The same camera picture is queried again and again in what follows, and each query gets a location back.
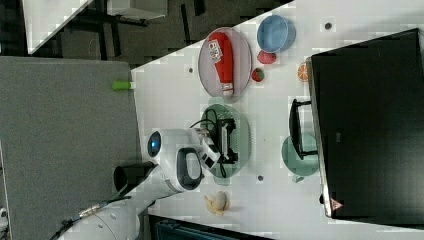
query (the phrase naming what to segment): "blue bowl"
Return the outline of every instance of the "blue bowl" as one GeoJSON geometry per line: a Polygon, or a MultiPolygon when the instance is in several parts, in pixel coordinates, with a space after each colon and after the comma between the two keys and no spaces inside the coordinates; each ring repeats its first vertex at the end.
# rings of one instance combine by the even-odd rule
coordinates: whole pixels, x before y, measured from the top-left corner
{"type": "Polygon", "coordinates": [[[269,53],[287,50],[296,38],[296,29],[289,20],[272,15],[265,18],[258,29],[259,47],[269,53]]]}

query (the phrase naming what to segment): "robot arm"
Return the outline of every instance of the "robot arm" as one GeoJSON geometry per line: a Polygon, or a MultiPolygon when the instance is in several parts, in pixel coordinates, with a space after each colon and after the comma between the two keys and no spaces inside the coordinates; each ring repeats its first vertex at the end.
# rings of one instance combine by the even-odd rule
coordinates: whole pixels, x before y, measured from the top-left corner
{"type": "Polygon", "coordinates": [[[155,132],[149,139],[148,153],[158,165],[152,165],[143,182],[128,191],[125,199],[81,212],[59,239],[135,239],[142,211],[157,199],[196,189],[202,179],[201,165],[210,169],[205,159],[215,163],[221,156],[201,129],[155,132]]]}

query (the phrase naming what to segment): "warning label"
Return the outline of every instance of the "warning label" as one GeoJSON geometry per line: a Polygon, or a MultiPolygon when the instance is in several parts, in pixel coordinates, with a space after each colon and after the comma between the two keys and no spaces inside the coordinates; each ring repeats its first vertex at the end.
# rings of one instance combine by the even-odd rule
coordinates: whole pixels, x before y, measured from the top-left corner
{"type": "Polygon", "coordinates": [[[337,202],[336,200],[330,198],[331,200],[331,208],[333,209],[333,211],[336,211],[337,209],[343,207],[343,204],[337,202]]]}

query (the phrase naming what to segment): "desk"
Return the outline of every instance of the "desk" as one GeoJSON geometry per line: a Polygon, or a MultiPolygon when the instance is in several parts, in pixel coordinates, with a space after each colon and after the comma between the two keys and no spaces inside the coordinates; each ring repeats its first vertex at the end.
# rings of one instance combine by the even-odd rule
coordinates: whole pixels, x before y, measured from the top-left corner
{"type": "MultiPolygon", "coordinates": [[[[423,28],[424,2],[294,1],[234,27],[247,38],[254,59],[260,50],[256,42],[259,23],[272,13],[292,20],[297,37],[289,50],[277,54],[278,62],[273,65],[254,61],[253,68],[264,68],[265,80],[251,81],[244,96],[231,104],[249,121],[253,142],[249,163],[231,178],[228,187],[216,185],[206,173],[198,189],[158,200],[149,213],[272,239],[422,239],[424,233],[416,230],[326,218],[318,201],[319,175],[293,183],[292,174],[283,163],[281,147],[289,135],[292,100],[309,96],[308,86],[297,80],[299,64],[319,52],[423,28]],[[327,22],[333,24],[329,31],[324,28],[327,22]],[[264,180],[258,181],[258,175],[264,180]],[[226,191],[231,196],[231,208],[223,217],[210,214],[203,200],[203,195],[216,191],[226,191]]],[[[202,88],[197,72],[201,44],[132,71],[138,86],[135,99],[143,153],[147,153],[148,137],[156,129],[188,128],[206,109],[210,96],[202,88]]],[[[311,118],[310,109],[301,114],[304,131],[313,133],[311,118]]]]}
{"type": "Polygon", "coordinates": [[[93,0],[22,0],[28,54],[33,54],[93,0]]]}

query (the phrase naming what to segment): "cable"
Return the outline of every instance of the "cable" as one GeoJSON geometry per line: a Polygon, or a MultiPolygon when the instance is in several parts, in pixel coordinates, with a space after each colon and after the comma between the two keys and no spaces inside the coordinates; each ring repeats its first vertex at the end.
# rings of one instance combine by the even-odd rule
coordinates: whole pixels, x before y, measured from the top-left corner
{"type": "Polygon", "coordinates": [[[209,108],[209,109],[206,109],[206,111],[205,111],[205,117],[206,117],[206,119],[208,119],[208,113],[209,112],[213,112],[215,114],[215,123],[214,123],[214,125],[215,125],[215,128],[216,128],[216,125],[218,123],[218,115],[216,114],[216,111],[214,109],[209,108]]]}
{"type": "Polygon", "coordinates": [[[193,123],[193,125],[191,125],[191,126],[190,126],[190,128],[192,128],[192,127],[196,126],[197,124],[199,124],[199,123],[201,123],[201,122],[211,122],[211,123],[213,123],[213,124],[216,124],[216,123],[214,123],[212,120],[209,120],[209,119],[202,119],[202,120],[199,120],[199,121],[197,121],[197,122],[193,123]]]}
{"type": "Polygon", "coordinates": [[[60,237],[60,235],[62,235],[62,233],[64,233],[64,232],[66,232],[66,231],[68,231],[73,225],[74,225],[74,222],[76,222],[76,221],[73,221],[73,220],[71,220],[71,219],[69,219],[69,220],[63,220],[62,221],[62,227],[59,229],[59,231],[57,231],[51,238],[50,238],[50,240],[54,240],[54,239],[58,239],[59,237],[60,237]]]}
{"type": "MultiPolygon", "coordinates": [[[[105,206],[107,206],[107,205],[109,205],[109,204],[111,204],[111,203],[113,203],[113,202],[118,202],[118,201],[121,201],[121,200],[126,200],[126,199],[130,199],[131,198],[131,196],[124,196],[124,197],[119,197],[119,198],[115,198],[115,199],[112,199],[112,200],[107,200],[107,201],[103,201],[103,202],[101,202],[100,204],[98,204],[98,206],[97,205],[95,205],[94,207],[100,207],[99,209],[102,209],[102,208],[104,208],[105,206]]],[[[96,211],[98,211],[99,209],[95,209],[94,211],[92,211],[91,213],[88,213],[89,215],[91,215],[91,214],[93,214],[94,212],[96,212],[96,211]]],[[[82,216],[82,215],[78,215],[77,217],[74,217],[74,218],[70,218],[70,219],[68,219],[68,220],[63,220],[62,221],[62,227],[59,229],[59,231],[57,231],[51,238],[50,238],[50,240],[54,240],[54,239],[58,239],[64,232],[66,232],[66,231],[68,231],[73,225],[74,225],[74,223],[75,222],[77,222],[77,221],[79,221],[80,219],[82,219],[82,218],[84,218],[84,217],[86,217],[86,216],[82,216]]]]}
{"type": "Polygon", "coordinates": [[[120,197],[120,198],[116,198],[116,199],[113,199],[113,200],[106,201],[106,204],[111,204],[113,202],[118,202],[118,201],[121,201],[121,200],[130,199],[130,198],[131,198],[131,196],[120,197]]]}

